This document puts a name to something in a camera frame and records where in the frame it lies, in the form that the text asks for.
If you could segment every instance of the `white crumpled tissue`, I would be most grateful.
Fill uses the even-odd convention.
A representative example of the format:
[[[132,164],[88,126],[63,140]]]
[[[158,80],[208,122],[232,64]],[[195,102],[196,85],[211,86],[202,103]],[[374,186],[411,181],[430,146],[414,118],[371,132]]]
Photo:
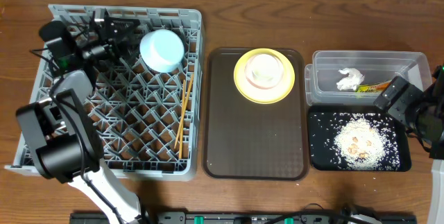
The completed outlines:
[[[362,75],[361,72],[359,72],[355,68],[345,68],[339,70],[339,72],[341,72],[341,74],[343,75],[348,74],[348,77],[342,78],[339,82],[336,83],[336,85],[338,86],[338,90],[356,90],[358,85],[360,85],[362,81],[364,81],[364,75]]]

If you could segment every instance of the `dish rack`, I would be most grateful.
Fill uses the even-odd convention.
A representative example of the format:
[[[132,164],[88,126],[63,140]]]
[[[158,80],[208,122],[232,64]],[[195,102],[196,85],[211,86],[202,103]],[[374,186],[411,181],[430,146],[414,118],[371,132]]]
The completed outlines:
[[[139,19],[135,31],[141,39],[150,31],[169,29],[180,36],[185,56],[179,68],[168,74],[149,69],[141,58],[97,72],[94,92],[84,106],[93,120],[105,151],[105,161],[118,178],[190,180],[196,174],[200,86],[205,31],[201,13],[192,9],[118,6],[49,5],[54,20],[66,25],[87,24],[96,8],[110,17]],[[68,26],[72,35],[81,32]],[[194,73],[192,91],[184,117],[183,157],[174,149],[181,118],[182,82]],[[31,102],[48,95],[53,84],[47,63],[40,61]],[[20,137],[12,165],[5,169],[23,175],[39,175],[29,149]]]

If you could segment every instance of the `wooden chopstick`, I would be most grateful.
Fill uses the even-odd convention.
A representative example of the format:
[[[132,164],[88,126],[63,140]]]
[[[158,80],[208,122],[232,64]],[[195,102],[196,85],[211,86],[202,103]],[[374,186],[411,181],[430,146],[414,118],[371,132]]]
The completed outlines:
[[[185,103],[183,104],[183,107],[182,107],[182,115],[181,115],[182,117],[180,118],[178,134],[176,135],[176,141],[174,142],[174,148],[176,148],[176,145],[178,144],[178,140],[179,140],[179,136],[180,136],[180,128],[183,127],[183,119],[185,117],[185,110],[187,109],[188,99],[189,99],[189,95],[191,93],[191,86],[193,85],[193,79],[194,79],[194,74],[191,75],[191,80],[189,81],[189,84],[188,84],[187,97],[186,97]]]
[[[182,86],[182,107],[180,108],[180,111],[183,109],[183,104],[185,103],[185,85],[187,84],[187,79],[183,80],[183,86]],[[180,143],[179,143],[179,159],[182,159],[182,142],[183,142],[183,128],[178,128],[178,135],[180,135]]]

